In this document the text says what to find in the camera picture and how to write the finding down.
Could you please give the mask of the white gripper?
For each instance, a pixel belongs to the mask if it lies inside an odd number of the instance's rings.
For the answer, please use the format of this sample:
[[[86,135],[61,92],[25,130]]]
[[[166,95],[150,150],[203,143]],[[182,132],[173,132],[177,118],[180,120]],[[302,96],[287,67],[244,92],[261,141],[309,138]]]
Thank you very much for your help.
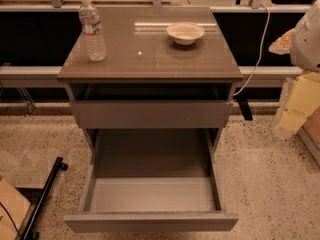
[[[280,139],[290,138],[320,106],[320,0],[310,7],[290,29],[269,47],[277,55],[290,54],[291,63],[302,70],[314,71],[287,78],[282,86],[273,133]]]

